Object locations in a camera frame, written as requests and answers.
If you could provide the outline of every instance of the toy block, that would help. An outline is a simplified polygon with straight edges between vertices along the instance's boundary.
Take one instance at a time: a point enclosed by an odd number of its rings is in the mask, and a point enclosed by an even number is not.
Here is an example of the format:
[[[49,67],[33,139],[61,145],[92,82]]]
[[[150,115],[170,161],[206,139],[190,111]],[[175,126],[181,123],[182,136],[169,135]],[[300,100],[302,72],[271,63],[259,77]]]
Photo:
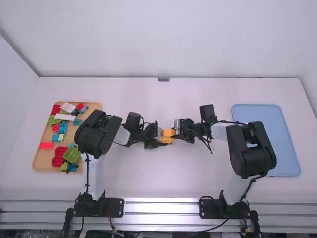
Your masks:
[[[81,158],[81,153],[76,147],[71,146],[65,152],[63,157],[64,157],[65,160],[67,160],[67,161],[71,162],[72,164],[74,164],[74,163],[77,163],[79,161],[79,159]]]
[[[85,111],[87,111],[87,109],[88,109],[88,106],[84,106],[82,110],[80,111],[80,113],[84,113]]]
[[[75,108],[75,109],[71,112],[71,114],[74,115],[74,116],[77,116],[77,115],[80,114],[80,111],[79,111],[77,108]]]
[[[70,164],[68,163],[67,172],[76,172],[79,165],[77,163]]]
[[[56,115],[56,113],[60,112],[60,105],[53,105],[51,115]]]
[[[59,141],[59,135],[53,135],[52,142],[60,142]]]
[[[68,170],[68,162],[62,164],[60,167],[59,167],[60,170],[64,170],[64,171],[67,171]]]
[[[54,124],[60,124],[61,121],[62,120],[60,120],[60,119],[55,119],[54,115],[51,115],[51,116],[49,116],[48,124],[49,124],[49,126],[52,126]]]
[[[76,116],[74,115],[67,115],[67,114],[62,114],[62,113],[57,113],[54,117],[55,119],[60,119],[60,120],[71,120],[74,121]]]
[[[60,108],[71,113],[76,107],[68,102],[65,102]]]
[[[53,142],[42,142],[39,146],[39,149],[51,150],[54,147]]]
[[[80,120],[78,118],[75,118],[75,121],[73,123],[74,126],[80,126],[83,123],[83,120]]]
[[[81,111],[84,106],[85,106],[84,104],[79,103],[79,104],[76,106],[76,108]]]
[[[51,161],[51,165],[53,167],[60,167],[62,166],[62,164],[64,164],[64,159],[63,157],[61,156],[55,156],[54,158],[52,158],[52,161]]]
[[[58,140],[59,141],[65,141],[66,140],[66,135],[64,135],[64,134],[58,135]]]
[[[60,125],[59,125],[58,134],[59,135],[61,135],[61,134],[66,135],[67,127],[68,127],[67,122],[61,122]]]
[[[68,147],[71,147],[71,146],[77,147],[77,145],[76,145],[75,143],[70,143],[70,144],[68,145]]]
[[[55,149],[55,156],[61,156],[63,157],[63,155],[65,154],[65,152],[68,150],[68,147],[66,146],[58,146]]]
[[[52,125],[52,132],[58,133],[58,131],[59,131],[59,124]]]

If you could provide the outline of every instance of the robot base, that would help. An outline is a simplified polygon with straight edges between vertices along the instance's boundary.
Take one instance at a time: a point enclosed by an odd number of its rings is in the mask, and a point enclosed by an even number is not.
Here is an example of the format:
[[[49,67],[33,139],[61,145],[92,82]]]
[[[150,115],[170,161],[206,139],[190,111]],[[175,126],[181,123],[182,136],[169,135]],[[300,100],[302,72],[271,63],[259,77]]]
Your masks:
[[[249,203],[241,201],[229,206],[223,197],[223,191],[221,191],[219,199],[199,200],[199,216],[202,219],[249,219]]]
[[[90,194],[80,194],[75,200],[74,217],[123,217],[124,200],[122,198],[105,198],[105,192],[98,201],[92,199]]]

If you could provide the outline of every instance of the blue plastic board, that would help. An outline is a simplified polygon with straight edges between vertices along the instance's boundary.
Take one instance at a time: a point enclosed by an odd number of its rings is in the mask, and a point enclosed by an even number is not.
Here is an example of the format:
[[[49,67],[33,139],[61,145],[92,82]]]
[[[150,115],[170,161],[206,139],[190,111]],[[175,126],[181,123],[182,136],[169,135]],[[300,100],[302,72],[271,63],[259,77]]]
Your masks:
[[[261,121],[276,154],[277,165],[269,176],[296,177],[301,172],[297,155],[282,109],[275,104],[235,104],[233,120],[239,122]]]

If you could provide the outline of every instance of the metal rail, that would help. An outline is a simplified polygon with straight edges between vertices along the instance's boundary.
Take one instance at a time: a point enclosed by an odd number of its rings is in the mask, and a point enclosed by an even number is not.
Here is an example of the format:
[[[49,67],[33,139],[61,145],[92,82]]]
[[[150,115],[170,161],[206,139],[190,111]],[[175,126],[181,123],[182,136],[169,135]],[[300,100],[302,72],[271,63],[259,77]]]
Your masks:
[[[112,221],[120,230],[201,231],[223,219],[200,219],[198,199],[125,198],[123,218]],[[0,200],[0,229],[61,230],[73,201]],[[317,233],[317,204],[251,203],[259,214],[262,232]],[[73,218],[72,230],[81,228]],[[84,230],[111,230],[107,218],[85,218]],[[213,232],[239,232],[239,221],[229,220]]]

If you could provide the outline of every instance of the table surface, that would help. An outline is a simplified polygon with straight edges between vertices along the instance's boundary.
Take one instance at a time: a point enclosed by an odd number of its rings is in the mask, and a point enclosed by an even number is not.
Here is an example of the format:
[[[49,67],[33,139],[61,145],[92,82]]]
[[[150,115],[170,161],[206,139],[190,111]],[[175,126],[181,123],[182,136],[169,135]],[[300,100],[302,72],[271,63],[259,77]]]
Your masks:
[[[251,202],[317,201],[315,141],[317,123],[299,79],[267,78],[41,78],[0,181],[1,199],[74,199],[83,174],[42,173],[32,169],[43,128],[56,101],[99,102],[107,114],[140,113],[145,121],[173,127],[176,118],[200,120],[199,106],[214,104],[218,119],[231,120],[236,103],[278,104],[302,169],[296,178],[263,178],[248,195]],[[106,154],[107,196],[218,197],[232,167],[226,142],[213,141],[214,154],[197,141],[145,150],[114,144]]]

